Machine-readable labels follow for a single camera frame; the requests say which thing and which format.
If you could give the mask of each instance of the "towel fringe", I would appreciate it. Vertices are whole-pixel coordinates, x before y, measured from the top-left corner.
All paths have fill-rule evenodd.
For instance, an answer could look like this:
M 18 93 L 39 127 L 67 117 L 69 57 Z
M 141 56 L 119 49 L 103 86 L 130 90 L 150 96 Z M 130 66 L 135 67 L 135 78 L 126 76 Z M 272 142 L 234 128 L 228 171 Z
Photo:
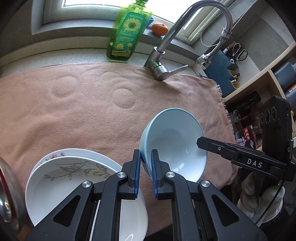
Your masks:
M 218 85 L 218 84 L 216 83 L 216 81 L 214 81 L 214 82 L 215 82 L 215 84 L 216 84 L 216 87 L 217 87 L 218 93 L 219 93 L 220 98 L 221 98 L 221 100 L 222 100 L 222 90 L 221 90 L 221 87 L 220 87 L 220 85 Z M 228 110 L 226 109 L 226 105 L 225 105 L 224 103 L 223 103 L 223 105 L 224 105 L 224 109 L 225 109 L 225 112 L 226 112 L 226 115 L 227 115 L 227 118 L 228 118 L 228 122 L 229 122 L 230 127 L 231 127 L 231 130 L 232 130 L 232 133 L 234 133 L 234 130 L 233 130 L 233 127 L 232 127 L 232 124 L 231 124 L 231 120 L 230 120 L 230 116 L 229 116 L 229 113 L 228 113 Z

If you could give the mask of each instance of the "orange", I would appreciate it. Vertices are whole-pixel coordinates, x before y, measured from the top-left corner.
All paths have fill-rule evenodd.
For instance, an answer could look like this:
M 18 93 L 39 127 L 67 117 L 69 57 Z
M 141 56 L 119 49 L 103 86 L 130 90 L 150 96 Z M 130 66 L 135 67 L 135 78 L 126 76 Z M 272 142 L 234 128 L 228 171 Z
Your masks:
M 157 36 L 164 36 L 168 32 L 168 27 L 163 23 L 154 23 L 151 30 Z

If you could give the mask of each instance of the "sunflower label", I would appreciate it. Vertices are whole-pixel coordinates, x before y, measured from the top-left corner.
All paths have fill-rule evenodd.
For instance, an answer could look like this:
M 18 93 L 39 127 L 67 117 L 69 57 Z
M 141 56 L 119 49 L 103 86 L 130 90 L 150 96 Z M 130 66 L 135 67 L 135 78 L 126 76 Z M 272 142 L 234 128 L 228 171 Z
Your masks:
M 118 29 L 112 55 L 127 57 L 131 54 L 144 22 L 145 16 L 142 14 L 129 12 L 126 15 Z

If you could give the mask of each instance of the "white glove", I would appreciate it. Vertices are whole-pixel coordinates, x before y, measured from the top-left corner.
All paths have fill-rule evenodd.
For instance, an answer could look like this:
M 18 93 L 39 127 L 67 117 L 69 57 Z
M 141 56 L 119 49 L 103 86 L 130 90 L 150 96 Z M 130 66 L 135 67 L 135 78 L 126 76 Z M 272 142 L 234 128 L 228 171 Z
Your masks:
M 250 173 L 246 179 L 242 182 L 242 193 L 240 195 L 240 199 L 237 203 L 237 207 L 254 223 L 259 219 L 259 217 L 263 214 L 277 190 L 279 189 L 278 185 L 271 186 L 267 188 L 263 195 L 258 198 L 255 197 L 255 177 L 254 173 Z M 270 206 L 264 217 L 257 224 L 258 227 L 262 223 L 266 223 L 273 218 L 275 218 L 279 212 L 281 211 L 283 205 L 283 197 L 285 195 L 285 188 L 282 187 L 280 192 L 278 193 L 276 199 L 273 204 Z

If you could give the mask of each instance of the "green bottle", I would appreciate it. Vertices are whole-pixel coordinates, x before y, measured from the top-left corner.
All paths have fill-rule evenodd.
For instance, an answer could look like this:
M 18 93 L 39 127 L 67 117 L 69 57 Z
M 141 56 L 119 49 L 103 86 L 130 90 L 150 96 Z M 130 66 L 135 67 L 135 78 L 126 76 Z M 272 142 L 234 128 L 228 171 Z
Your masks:
M 125 62 L 134 53 L 152 16 L 145 7 L 147 1 L 136 0 L 136 3 L 120 8 L 107 48 L 107 57 L 111 61 Z

